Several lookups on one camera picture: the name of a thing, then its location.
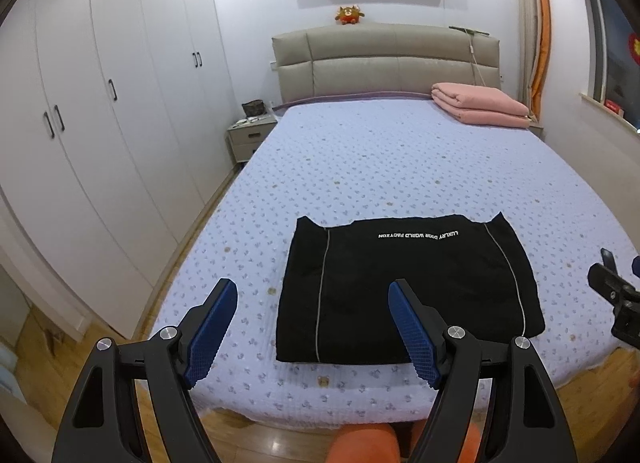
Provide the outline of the beige padded headboard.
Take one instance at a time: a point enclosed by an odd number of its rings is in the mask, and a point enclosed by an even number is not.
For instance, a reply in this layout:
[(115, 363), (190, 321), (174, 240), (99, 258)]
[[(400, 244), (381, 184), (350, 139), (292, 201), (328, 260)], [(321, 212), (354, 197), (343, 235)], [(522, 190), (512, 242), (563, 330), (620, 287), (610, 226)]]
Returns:
[(271, 38), (282, 101), (408, 92), (436, 82), (501, 87), (496, 38), (440, 26), (335, 25)]

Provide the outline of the beige and orange curtain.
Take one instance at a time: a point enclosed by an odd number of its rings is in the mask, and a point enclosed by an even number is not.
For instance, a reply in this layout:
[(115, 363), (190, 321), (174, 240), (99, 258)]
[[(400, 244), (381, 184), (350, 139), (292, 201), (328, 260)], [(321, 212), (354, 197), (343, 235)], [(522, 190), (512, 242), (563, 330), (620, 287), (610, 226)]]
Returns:
[(529, 114), (539, 120), (551, 54), (550, 0), (518, 0), (518, 29), (521, 59), (518, 95)]

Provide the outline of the white wardrobe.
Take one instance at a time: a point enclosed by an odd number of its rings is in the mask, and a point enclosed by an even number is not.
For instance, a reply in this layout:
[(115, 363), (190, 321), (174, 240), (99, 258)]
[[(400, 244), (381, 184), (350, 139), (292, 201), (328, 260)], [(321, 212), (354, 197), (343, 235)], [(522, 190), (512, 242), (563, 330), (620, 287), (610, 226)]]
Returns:
[(1, 193), (122, 336), (227, 180), (235, 111), (215, 0), (6, 0)]

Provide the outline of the orange clad knee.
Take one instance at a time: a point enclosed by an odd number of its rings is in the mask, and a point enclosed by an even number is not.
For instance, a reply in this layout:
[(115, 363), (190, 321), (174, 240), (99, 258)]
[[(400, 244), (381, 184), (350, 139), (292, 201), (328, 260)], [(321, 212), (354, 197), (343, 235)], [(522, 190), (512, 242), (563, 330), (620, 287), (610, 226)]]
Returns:
[(399, 462), (397, 435), (388, 424), (342, 426), (326, 456), (326, 463)]

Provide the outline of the beige bedside table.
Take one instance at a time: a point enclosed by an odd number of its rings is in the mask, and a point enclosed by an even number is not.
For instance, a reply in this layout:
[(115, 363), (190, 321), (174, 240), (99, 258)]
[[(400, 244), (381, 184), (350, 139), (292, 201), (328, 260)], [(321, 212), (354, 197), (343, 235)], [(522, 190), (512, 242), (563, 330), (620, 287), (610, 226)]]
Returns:
[(278, 121), (270, 114), (238, 120), (227, 129), (236, 163), (246, 163), (254, 155)]

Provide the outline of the folded pink blanket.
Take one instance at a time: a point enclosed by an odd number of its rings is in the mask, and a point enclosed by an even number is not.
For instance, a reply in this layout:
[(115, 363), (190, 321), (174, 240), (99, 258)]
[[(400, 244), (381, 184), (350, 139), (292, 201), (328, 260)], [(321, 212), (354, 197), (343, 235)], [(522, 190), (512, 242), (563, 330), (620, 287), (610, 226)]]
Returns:
[(465, 125), (528, 128), (528, 108), (498, 88), (436, 82), (433, 101)]

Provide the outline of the brown patterned bag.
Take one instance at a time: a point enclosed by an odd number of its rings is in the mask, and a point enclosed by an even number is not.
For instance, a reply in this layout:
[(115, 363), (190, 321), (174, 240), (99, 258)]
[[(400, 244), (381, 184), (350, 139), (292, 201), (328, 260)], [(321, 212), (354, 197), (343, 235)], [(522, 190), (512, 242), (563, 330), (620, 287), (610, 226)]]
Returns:
[(242, 103), (242, 109), (246, 117), (257, 117), (267, 113), (265, 102), (260, 99)]

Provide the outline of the dark window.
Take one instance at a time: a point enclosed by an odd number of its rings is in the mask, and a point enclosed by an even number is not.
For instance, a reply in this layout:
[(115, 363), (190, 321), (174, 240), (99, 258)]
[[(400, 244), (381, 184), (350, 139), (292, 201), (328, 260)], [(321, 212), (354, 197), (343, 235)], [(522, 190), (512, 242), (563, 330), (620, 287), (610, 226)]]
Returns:
[(616, 0), (586, 0), (588, 96), (639, 134), (639, 33)]

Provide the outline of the floral white bed quilt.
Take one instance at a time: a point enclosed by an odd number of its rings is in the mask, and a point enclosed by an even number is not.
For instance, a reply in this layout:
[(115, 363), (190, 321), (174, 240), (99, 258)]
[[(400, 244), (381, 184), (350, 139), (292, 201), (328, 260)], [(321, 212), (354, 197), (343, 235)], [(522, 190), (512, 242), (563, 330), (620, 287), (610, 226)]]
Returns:
[(612, 311), (589, 267), (611, 249), (627, 271), (634, 246), (597, 193), (521, 129), (464, 125), (426, 100), (290, 108), (210, 216), (156, 319), (177, 323), (232, 280), (239, 304), (213, 368), (192, 389), (198, 412), (228, 410), (282, 427), (423, 419), (434, 391), (409, 363), (338, 365), (276, 358), (276, 324), (297, 220), (323, 231), (359, 220), (503, 216), (532, 264), (546, 327), (535, 347), (555, 385), (618, 347)]

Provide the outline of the orange plush toy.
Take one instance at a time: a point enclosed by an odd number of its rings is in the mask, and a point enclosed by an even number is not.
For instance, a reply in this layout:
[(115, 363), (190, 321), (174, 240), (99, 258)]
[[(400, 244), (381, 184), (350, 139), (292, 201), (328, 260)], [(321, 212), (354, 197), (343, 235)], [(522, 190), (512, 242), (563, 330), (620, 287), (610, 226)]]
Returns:
[(364, 13), (358, 6), (341, 6), (337, 9), (336, 15), (334, 16), (335, 22), (342, 25), (358, 24), (362, 18), (364, 18)]

